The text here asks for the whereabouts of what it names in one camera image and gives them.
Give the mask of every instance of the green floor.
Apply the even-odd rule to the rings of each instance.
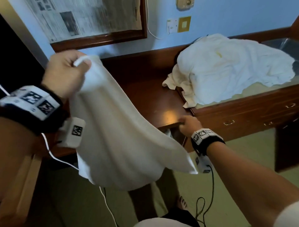
[[[274,167],[274,129],[229,141],[227,145],[239,154],[264,166]],[[138,190],[131,195],[134,198],[135,206],[140,207],[141,204],[139,205],[138,202],[142,199],[142,204],[148,204],[146,207],[138,209],[139,218],[155,214],[160,217],[166,214],[166,207],[173,203],[173,197],[176,196],[177,192],[187,201],[192,215],[195,215],[198,197],[202,196],[206,199],[207,204],[210,203],[211,174],[189,175],[174,172],[176,183],[171,176],[172,173],[167,171],[163,179],[157,184],[153,183],[150,187]],[[299,167],[283,172],[282,176],[299,186]],[[114,213],[119,227],[134,226],[138,220],[130,195],[127,192],[110,188],[107,188],[106,192],[108,205]],[[205,221],[208,227],[249,226],[217,173],[215,173],[214,202],[205,215]],[[99,188],[80,177],[77,171],[72,168],[57,171],[45,169],[43,171],[38,180],[28,223],[31,226],[43,227],[54,225],[56,227],[114,226]]]

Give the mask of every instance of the drawer handle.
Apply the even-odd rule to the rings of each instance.
[[[268,126],[268,125],[272,125],[272,124],[273,124],[273,122],[270,121],[268,124],[264,123],[264,126]]]
[[[225,123],[225,122],[224,122],[224,125],[231,125],[231,124],[233,124],[233,123],[235,123],[234,120],[232,120],[231,123]]]
[[[295,105],[296,105],[296,103],[293,103],[291,106],[286,106],[286,107],[289,109],[289,108],[294,107]]]

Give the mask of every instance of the crumpled white fabric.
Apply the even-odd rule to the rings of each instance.
[[[84,84],[70,100],[70,112],[86,127],[77,148],[79,174],[91,183],[134,190],[156,181],[165,167],[197,174],[185,149],[137,111],[124,91],[102,65],[90,59]]]
[[[260,82],[271,87],[290,81],[295,60],[285,52],[252,40],[221,34],[201,37],[183,50],[163,86],[181,87],[185,108],[209,104],[241,94]]]

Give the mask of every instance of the wristband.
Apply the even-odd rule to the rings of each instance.
[[[0,100],[0,116],[16,121],[36,135],[56,132],[68,117],[60,98],[44,86],[24,86]]]
[[[223,138],[208,128],[202,128],[191,136],[191,143],[195,152],[200,155],[207,155],[207,148],[213,142],[222,142]]]

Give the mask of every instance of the wall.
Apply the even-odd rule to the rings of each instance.
[[[207,34],[233,36],[291,26],[299,14],[298,0],[195,0],[194,7],[180,12],[175,0],[148,0],[149,28],[163,40],[148,38],[81,50],[88,55],[110,57],[178,46]],[[24,0],[9,0],[46,57],[54,51]],[[192,16],[190,31],[166,34],[166,20]]]

